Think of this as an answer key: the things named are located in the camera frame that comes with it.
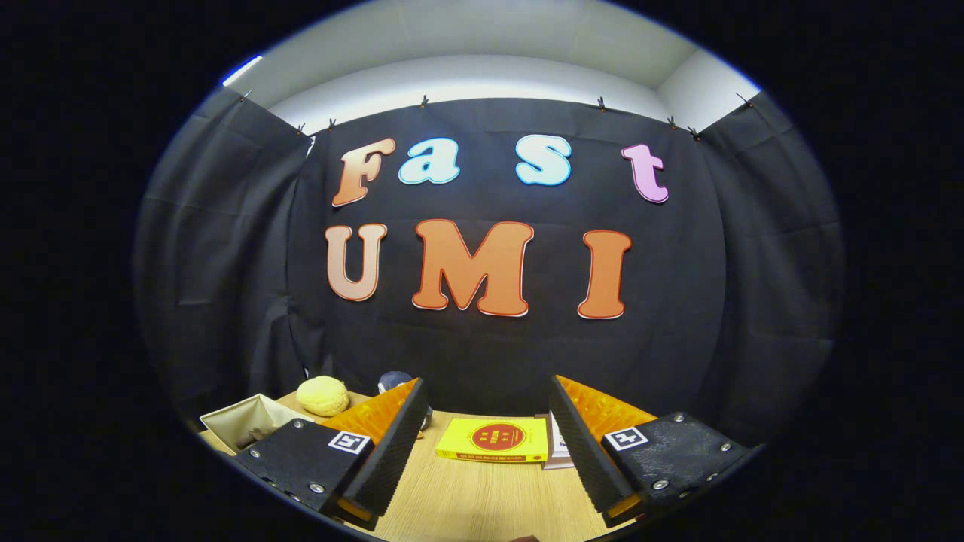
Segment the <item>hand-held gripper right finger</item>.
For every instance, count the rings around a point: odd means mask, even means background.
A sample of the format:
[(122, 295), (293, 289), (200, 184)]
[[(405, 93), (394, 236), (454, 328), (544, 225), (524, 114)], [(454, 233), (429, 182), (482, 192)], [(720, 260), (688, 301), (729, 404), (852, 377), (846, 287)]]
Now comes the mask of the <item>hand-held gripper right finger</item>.
[(552, 379), (550, 409), (609, 528), (667, 516), (754, 457), (695, 416), (654, 416), (561, 375)]

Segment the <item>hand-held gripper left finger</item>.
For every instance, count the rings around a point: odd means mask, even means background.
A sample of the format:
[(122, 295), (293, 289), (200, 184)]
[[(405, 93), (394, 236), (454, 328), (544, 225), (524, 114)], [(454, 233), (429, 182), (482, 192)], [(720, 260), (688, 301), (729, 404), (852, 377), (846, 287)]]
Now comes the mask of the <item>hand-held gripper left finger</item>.
[(424, 381), (413, 379), (327, 421), (286, 422), (234, 460), (246, 476), (303, 507), (373, 531), (427, 408)]

